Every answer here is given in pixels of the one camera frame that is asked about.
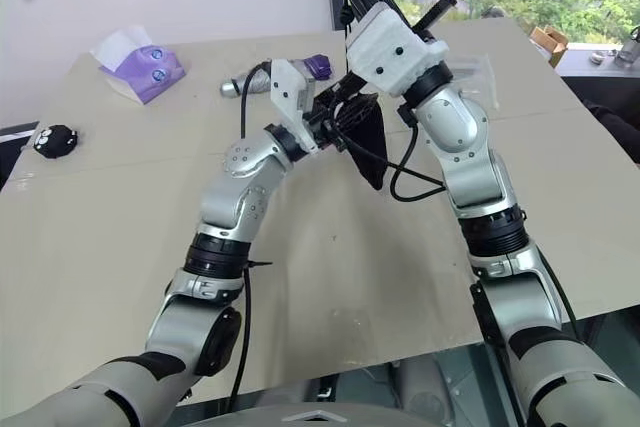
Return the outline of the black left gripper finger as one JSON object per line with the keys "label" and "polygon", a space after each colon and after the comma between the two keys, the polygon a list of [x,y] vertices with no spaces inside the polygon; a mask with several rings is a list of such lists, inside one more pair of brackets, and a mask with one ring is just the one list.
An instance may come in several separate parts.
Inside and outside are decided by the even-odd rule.
{"label": "black left gripper finger", "polygon": [[326,110],[335,103],[339,104],[360,92],[367,81],[353,72],[348,72],[314,97],[313,109]]}
{"label": "black left gripper finger", "polygon": [[334,122],[345,134],[376,126],[379,123],[378,95],[358,94],[346,100],[338,108]]}

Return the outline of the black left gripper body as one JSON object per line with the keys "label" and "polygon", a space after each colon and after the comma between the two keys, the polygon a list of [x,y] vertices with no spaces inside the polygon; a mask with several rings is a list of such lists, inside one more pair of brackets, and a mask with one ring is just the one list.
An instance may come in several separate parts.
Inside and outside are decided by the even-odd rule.
{"label": "black left gripper body", "polygon": [[342,152],[346,149],[346,143],[335,132],[331,124],[333,117],[331,103],[334,98],[335,93],[332,90],[325,90],[316,95],[311,110],[303,114],[303,119],[316,145],[321,150],[333,146]]}

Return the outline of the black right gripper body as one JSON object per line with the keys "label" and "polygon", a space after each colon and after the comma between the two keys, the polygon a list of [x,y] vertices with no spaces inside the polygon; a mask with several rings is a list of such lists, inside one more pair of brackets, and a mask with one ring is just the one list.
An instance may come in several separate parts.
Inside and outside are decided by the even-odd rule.
{"label": "black right gripper body", "polygon": [[439,21],[450,9],[457,5],[457,0],[438,0],[424,16],[412,27],[414,33],[426,32]]}

